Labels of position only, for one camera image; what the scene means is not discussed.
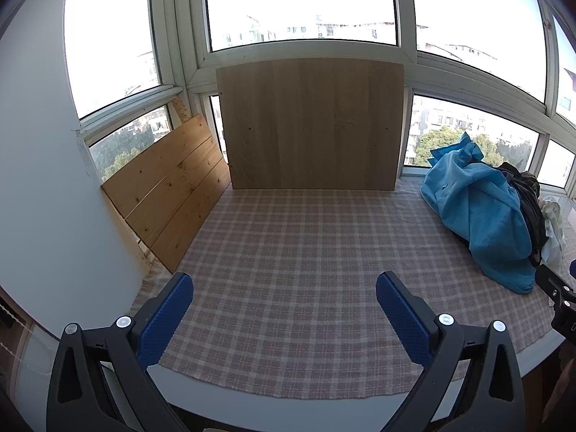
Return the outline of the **white garment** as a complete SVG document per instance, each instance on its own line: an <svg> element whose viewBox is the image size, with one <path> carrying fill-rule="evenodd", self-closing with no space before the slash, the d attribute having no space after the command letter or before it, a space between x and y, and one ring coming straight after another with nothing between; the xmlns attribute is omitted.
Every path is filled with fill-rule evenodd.
<svg viewBox="0 0 576 432"><path fill-rule="evenodd" d="M550 268L559 267L565 246L561 205L558 201L543 198L540 198L538 203L544 216L547 237L542 249L542 260Z"/></svg>

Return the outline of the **blue striped garment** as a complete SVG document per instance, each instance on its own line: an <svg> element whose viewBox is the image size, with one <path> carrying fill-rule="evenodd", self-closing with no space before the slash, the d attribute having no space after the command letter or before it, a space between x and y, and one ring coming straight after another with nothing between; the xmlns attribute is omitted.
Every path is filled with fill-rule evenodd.
<svg viewBox="0 0 576 432"><path fill-rule="evenodd" d="M429 163L421 195L444 226L468 243L488 278L514 293L531 293L532 242L518 191L503 172L483 162L468 134L432 150Z"/></svg>

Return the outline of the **pink plaid tablecloth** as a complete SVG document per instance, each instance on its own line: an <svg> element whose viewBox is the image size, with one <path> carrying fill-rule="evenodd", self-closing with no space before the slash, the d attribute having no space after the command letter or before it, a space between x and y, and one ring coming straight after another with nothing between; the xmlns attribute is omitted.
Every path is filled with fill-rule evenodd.
<svg viewBox="0 0 576 432"><path fill-rule="evenodd" d="M459 323L505 322L523 372L562 341L548 297L487 278L415 177L391 192L225 190L179 268L192 277L193 300L161 366L251 394L338 400L408 391L421 368L377 301L387 270Z"/></svg>

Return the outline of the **pine plank panel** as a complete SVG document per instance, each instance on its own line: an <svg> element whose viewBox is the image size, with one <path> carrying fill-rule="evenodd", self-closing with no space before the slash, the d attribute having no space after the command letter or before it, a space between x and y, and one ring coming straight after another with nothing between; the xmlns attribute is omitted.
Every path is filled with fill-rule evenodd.
<svg viewBox="0 0 576 432"><path fill-rule="evenodd" d="M199 114L147 147L102 189L147 249L174 272L229 183L229 165Z"/></svg>

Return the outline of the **white window frame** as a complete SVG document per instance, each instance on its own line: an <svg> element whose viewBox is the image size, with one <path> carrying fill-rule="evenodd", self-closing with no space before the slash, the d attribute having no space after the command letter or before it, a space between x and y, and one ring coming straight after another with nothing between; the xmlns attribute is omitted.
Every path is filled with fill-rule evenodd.
<svg viewBox="0 0 576 432"><path fill-rule="evenodd" d="M400 64L399 168L433 128L511 149L575 191L575 42L549 0L64 0L67 73L89 148L135 122L202 114L222 139L219 69L272 59Z"/></svg>

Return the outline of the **large light wooden board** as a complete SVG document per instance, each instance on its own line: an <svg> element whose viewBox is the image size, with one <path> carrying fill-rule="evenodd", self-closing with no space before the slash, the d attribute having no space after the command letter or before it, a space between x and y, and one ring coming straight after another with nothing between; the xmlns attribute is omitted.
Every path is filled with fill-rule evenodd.
<svg viewBox="0 0 576 432"><path fill-rule="evenodd" d="M400 64L267 60L222 67L217 85L234 188L395 188Z"/></svg>

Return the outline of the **black drawstring pants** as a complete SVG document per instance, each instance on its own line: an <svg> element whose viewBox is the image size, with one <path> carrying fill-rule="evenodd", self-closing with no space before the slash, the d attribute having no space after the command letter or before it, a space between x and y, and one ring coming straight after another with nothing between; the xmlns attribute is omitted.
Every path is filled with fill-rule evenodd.
<svg viewBox="0 0 576 432"><path fill-rule="evenodd" d="M540 209L540 183L530 172L520 172L515 166L503 162L498 170L504 175L510 186L517 190L520 210L524 218L531 242L528 257L534 267L542 263L542 250L547 243L545 218Z"/></svg>

